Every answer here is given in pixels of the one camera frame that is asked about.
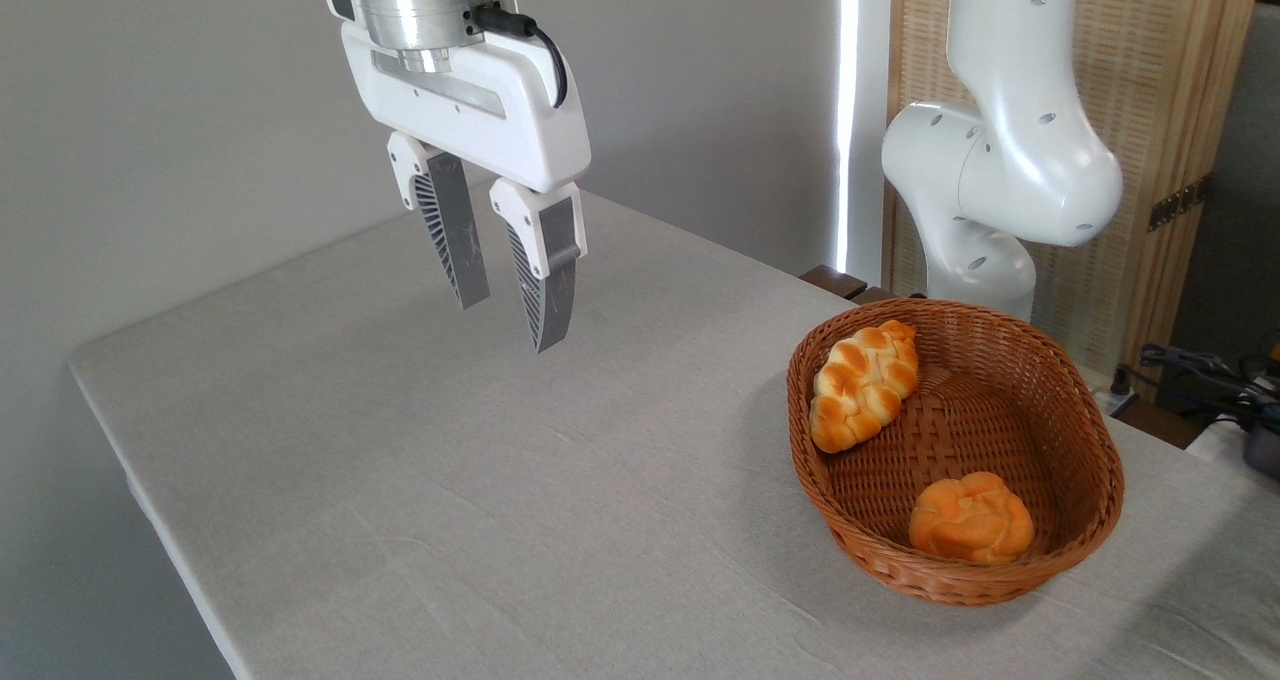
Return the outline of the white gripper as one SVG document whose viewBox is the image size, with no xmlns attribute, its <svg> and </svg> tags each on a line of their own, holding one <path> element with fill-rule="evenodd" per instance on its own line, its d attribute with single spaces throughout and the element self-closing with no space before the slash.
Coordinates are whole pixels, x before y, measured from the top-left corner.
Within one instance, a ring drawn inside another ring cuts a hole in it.
<svg viewBox="0 0 1280 680">
<path fill-rule="evenodd" d="M 364 106 L 394 131 L 387 152 L 397 190 L 422 216 L 460 306 L 490 295 L 463 159 L 503 177 L 490 202 L 507 225 L 532 346 L 558 344 L 571 324 L 576 263 L 588 254 L 573 181 L 593 159 L 558 47 L 517 0 L 326 5 Z"/>
</svg>

